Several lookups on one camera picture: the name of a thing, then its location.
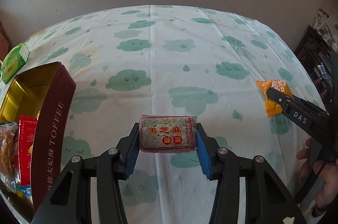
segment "human hand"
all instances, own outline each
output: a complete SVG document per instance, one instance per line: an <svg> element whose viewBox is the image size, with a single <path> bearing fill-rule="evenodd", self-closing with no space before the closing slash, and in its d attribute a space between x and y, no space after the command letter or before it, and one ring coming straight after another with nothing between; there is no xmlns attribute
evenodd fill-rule
<svg viewBox="0 0 338 224"><path fill-rule="evenodd" d="M311 171L308 164L311 142L312 138L307 139L305 142L307 148L300 150L296 155L296 158L298 160L306 159L306 161L300 167L299 179L308 176ZM315 162L315 164L313 165L313 171L315 174L319 172L323 164L324 161L322 160ZM325 184L323 188L318 191L315 197L315 201L318 208L323 209L334 200L338 193L338 160L336 161L336 164L327 163L322 169L319 176L325 180Z"/></svg>

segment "clear plastic snack wrapper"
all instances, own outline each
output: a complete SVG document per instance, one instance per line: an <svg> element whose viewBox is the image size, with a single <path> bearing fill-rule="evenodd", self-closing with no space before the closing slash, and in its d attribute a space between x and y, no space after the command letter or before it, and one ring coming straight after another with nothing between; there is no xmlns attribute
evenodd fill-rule
<svg viewBox="0 0 338 224"><path fill-rule="evenodd" d="M4 185L15 192L15 178L13 168L13 145L17 124L0 125L0 179Z"/></svg>
<svg viewBox="0 0 338 224"><path fill-rule="evenodd" d="M197 116L141 115L140 150L151 153L190 152L197 148Z"/></svg>

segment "silver pivot bolt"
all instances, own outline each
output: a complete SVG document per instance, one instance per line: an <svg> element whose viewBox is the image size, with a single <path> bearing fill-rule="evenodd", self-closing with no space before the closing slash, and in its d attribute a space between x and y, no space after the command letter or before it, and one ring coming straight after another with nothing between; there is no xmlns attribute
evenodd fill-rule
<svg viewBox="0 0 338 224"><path fill-rule="evenodd" d="M73 156L73 157L72 157L72 162L73 162L73 163L79 162L79 161L80 161L80 159L81 159L81 157L80 157L80 156L78 156L78 155L76 155L76 156Z"/></svg>
<svg viewBox="0 0 338 224"><path fill-rule="evenodd" d="M255 160L256 160L258 163L263 163L263 162L264 162L264 158L261 157L260 155L259 155L259 156L256 156Z"/></svg>
<svg viewBox="0 0 338 224"><path fill-rule="evenodd" d="M227 153L228 153L228 150L227 150L226 148L224 148L224 147L221 147L221 148L218 149L218 152L219 152L220 154L227 154Z"/></svg>
<svg viewBox="0 0 338 224"><path fill-rule="evenodd" d="M119 150L116 149L116 148L110 148L110 149L108 150L108 153L109 153L109 154L116 154L118 151L119 151Z"/></svg>

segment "red circle logo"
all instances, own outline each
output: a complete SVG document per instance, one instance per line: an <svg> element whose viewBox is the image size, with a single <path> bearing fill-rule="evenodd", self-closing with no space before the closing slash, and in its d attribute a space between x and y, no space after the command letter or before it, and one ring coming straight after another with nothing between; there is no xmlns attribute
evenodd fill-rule
<svg viewBox="0 0 338 224"><path fill-rule="evenodd" d="M175 136L175 137L174 137L174 143L175 143L175 144L181 144L181 143L182 143L182 137L180 137L180 136Z"/></svg>
<svg viewBox="0 0 338 224"><path fill-rule="evenodd" d="M170 136L165 136L162 138L162 142L165 145L169 145L171 143L171 137Z"/></svg>

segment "white tablecloth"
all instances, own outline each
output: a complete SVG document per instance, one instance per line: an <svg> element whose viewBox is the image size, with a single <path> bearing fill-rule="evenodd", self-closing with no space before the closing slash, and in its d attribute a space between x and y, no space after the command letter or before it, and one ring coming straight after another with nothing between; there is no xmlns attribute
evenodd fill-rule
<svg viewBox="0 0 338 224"><path fill-rule="evenodd" d="M141 114L197 115L209 136L238 156L264 156L288 189L306 133L281 114L269 118L257 80L285 79L294 95L322 101L294 54L272 29L236 14L181 6L139 6L83 15L26 42L19 72L61 61L76 82L62 164L98 156L129 134ZM2 82L3 99L10 82ZM120 183L130 224L208 223L216 182L196 152L140 152ZM98 223L95 185L92 214ZM239 223L244 223L241 183Z"/></svg>

